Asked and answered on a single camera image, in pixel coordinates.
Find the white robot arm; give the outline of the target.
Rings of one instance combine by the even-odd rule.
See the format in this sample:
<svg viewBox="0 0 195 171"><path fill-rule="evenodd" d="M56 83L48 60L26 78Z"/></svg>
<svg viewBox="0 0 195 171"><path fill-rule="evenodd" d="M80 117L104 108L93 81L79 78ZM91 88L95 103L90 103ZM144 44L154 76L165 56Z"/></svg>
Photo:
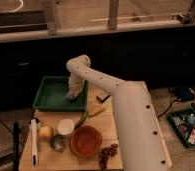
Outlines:
<svg viewBox="0 0 195 171"><path fill-rule="evenodd" d="M112 97L124 171L168 171L166 145L144 81L126 81L91 68L81 55L67 61L69 95L77 97L88 81Z"/></svg>

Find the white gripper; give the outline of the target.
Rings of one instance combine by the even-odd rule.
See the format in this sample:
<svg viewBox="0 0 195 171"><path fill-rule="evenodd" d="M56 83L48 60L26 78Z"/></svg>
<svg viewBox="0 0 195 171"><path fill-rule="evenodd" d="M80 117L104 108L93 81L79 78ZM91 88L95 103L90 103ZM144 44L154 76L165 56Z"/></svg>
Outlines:
<svg viewBox="0 0 195 171"><path fill-rule="evenodd" d="M70 84L69 92L67 94L72 94L73 96L77 98L79 94L81 93L82 89L83 89L83 84Z"/></svg>

